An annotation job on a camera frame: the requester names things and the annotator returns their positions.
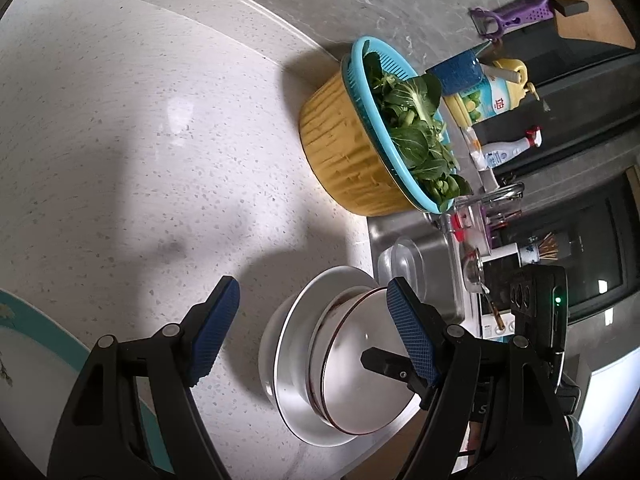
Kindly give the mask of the green leafy vegetables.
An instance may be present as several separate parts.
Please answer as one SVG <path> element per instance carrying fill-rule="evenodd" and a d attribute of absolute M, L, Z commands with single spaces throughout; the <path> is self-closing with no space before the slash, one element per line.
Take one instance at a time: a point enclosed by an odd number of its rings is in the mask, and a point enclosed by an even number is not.
<path fill-rule="evenodd" d="M 401 80 L 385 73 L 380 57 L 364 56 L 370 91 L 405 165 L 441 212 L 457 197 L 470 195 L 469 182 L 457 174 L 457 159 L 445 143 L 445 124 L 435 117 L 442 86 L 431 74 Z"/>

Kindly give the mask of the wooden cutting board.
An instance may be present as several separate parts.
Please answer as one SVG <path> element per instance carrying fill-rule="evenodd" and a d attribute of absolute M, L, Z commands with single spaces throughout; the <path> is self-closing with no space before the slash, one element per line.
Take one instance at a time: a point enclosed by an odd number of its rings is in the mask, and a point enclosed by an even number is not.
<path fill-rule="evenodd" d="M 552 0 L 559 36 L 634 49 L 637 40 L 612 0 Z"/>

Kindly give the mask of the teal plastic colander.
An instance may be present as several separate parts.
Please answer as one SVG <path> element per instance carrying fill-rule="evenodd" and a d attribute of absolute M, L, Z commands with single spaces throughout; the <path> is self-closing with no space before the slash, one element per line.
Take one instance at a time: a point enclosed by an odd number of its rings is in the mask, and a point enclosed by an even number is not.
<path fill-rule="evenodd" d="M 441 214 L 438 206 L 413 179 L 378 111 L 363 63 L 364 56 L 370 52 L 378 54 L 385 73 L 398 76 L 401 80 L 418 76 L 409 62 L 392 46 L 381 39 L 362 36 L 352 44 L 352 52 L 343 67 L 343 79 L 352 104 L 396 188 L 413 208 L 429 214 Z"/>

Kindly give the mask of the purple peeler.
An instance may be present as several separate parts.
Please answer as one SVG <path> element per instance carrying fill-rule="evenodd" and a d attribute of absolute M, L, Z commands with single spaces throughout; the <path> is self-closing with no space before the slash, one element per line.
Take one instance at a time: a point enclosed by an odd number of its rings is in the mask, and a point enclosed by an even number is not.
<path fill-rule="evenodd" d="M 550 0 L 514 0 L 495 11 L 473 8 L 469 14 L 478 34 L 488 40 L 498 40 L 513 29 L 554 18 Z"/>

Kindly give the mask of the large teal floral plate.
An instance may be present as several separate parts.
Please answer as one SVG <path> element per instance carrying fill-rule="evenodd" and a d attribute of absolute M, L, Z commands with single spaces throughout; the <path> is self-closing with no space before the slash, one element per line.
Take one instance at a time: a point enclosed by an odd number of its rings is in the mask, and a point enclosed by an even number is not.
<path fill-rule="evenodd" d="M 43 474 L 58 422 L 90 353 L 39 309 L 1 293 L 1 421 Z"/>

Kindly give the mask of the white shallow plate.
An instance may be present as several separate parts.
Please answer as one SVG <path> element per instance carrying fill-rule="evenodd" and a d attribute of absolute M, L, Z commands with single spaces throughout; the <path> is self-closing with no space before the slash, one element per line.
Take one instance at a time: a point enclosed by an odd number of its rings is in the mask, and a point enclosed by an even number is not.
<path fill-rule="evenodd" d="M 337 448 L 353 440 L 398 430 L 418 411 L 413 398 L 388 426 L 365 436 L 350 436 L 337 430 L 311 403 L 307 390 L 308 353 L 312 333 L 321 315 L 341 292 L 354 286 L 383 287 L 369 274 L 352 266 L 334 266 L 313 278 L 296 296 L 284 321 L 273 371 L 274 407 L 286 428 L 299 440 L 317 448 Z"/>

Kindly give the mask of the yellow dish soap bottle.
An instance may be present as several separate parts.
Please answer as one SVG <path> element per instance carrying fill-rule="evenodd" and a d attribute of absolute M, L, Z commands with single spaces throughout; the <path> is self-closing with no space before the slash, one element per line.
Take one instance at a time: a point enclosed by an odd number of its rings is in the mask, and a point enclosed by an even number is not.
<path fill-rule="evenodd" d="M 518 81 L 484 75 L 478 84 L 452 96 L 445 96 L 446 107 L 461 128 L 469 128 L 515 110 L 529 94 L 540 100 L 535 86 L 528 79 L 528 69 L 521 60 L 499 58 L 492 62 L 490 68 L 510 70 L 518 76 Z"/>

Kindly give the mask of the brown-rimmed white bowl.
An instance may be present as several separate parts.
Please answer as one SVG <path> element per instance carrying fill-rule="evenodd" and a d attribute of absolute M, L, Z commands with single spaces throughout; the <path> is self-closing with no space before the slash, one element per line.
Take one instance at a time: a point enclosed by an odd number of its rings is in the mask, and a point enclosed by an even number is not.
<path fill-rule="evenodd" d="M 354 286 L 336 296 L 317 322 L 307 376 L 314 408 L 350 436 L 388 426 L 413 398 L 403 382 L 363 367 L 361 355 L 371 348 L 407 354 L 386 306 L 386 289 Z"/>

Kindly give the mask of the clear plastic container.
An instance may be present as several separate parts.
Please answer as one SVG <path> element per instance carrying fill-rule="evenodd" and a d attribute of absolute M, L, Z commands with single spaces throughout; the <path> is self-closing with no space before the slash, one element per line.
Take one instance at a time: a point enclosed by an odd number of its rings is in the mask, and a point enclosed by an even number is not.
<path fill-rule="evenodd" d="M 419 247 L 409 237 L 398 237 L 392 246 L 381 252 L 376 272 L 378 284 L 386 285 L 393 278 L 404 278 L 420 300 L 426 298 L 424 260 Z"/>

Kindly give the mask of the chopsticks holder with chopsticks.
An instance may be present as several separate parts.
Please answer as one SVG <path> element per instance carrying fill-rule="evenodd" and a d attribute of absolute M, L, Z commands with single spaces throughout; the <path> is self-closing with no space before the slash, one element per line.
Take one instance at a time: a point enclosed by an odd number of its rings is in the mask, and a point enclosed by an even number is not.
<path fill-rule="evenodd" d="M 515 256 L 519 266 L 552 263 L 570 256 L 570 237 L 567 232 L 549 232 L 541 238 L 532 238 L 527 244 L 507 244 L 493 249 L 482 263 Z"/>

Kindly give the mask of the white spray bottle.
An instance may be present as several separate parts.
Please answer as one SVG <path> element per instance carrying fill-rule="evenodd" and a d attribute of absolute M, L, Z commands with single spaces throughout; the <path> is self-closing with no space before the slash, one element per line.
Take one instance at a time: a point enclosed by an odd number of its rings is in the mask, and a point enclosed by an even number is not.
<path fill-rule="evenodd" d="M 494 169 L 510 162 L 530 148 L 540 148 L 542 144 L 541 128 L 529 128 L 525 136 L 515 141 L 499 141 L 485 145 L 480 140 L 472 127 L 463 131 L 464 140 L 468 142 L 468 148 L 472 161 L 478 170 Z"/>

